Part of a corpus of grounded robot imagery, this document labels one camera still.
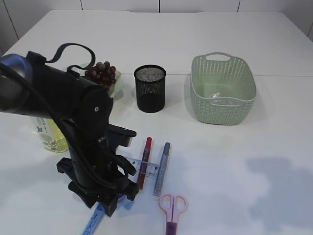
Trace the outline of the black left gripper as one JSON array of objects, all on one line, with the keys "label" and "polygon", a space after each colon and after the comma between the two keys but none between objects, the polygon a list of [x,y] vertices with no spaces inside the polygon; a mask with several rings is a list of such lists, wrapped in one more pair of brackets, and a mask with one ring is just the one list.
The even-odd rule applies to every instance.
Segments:
[{"label": "black left gripper", "polygon": [[96,202],[102,203],[105,213],[111,217],[117,208],[119,195],[133,201],[138,186],[122,174],[114,160],[125,160],[124,156],[112,152],[108,139],[108,122],[90,122],[79,128],[72,120],[57,121],[70,151],[69,158],[57,163],[57,170],[66,174],[71,182],[68,189],[78,195],[88,208]]}]

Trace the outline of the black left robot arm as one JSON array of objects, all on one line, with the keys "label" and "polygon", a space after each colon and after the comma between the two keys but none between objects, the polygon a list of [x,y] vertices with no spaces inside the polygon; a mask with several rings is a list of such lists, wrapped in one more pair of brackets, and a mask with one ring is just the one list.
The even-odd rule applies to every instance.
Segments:
[{"label": "black left robot arm", "polygon": [[100,203],[111,216],[120,195],[134,200],[138,186],[129,179],[134,166],[116,153],[129,146],[133,130],[109,123],[113,99],[79,74],[50,66],[41,55],[8,54],[0,59],[0,110],[50,118],[65,136],[70,157],[56,165],[70,178],[69,190],[88,207]]}]

